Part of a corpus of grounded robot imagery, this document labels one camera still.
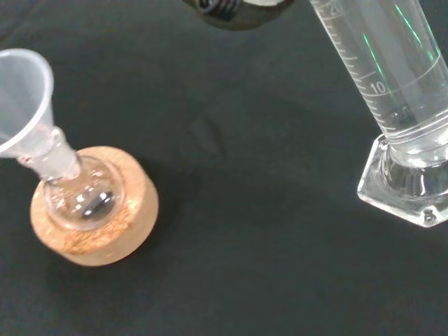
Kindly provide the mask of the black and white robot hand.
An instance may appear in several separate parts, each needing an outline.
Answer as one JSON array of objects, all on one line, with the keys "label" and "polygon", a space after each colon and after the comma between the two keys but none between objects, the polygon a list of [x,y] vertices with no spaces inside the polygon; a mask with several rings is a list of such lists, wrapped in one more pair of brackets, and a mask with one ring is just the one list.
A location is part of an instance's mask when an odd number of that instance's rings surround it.
[{"label": "black and white robot hand", "polygon": [[295,1],[183,1],[208,25],[229,31],[255,29],[279,18]]}]

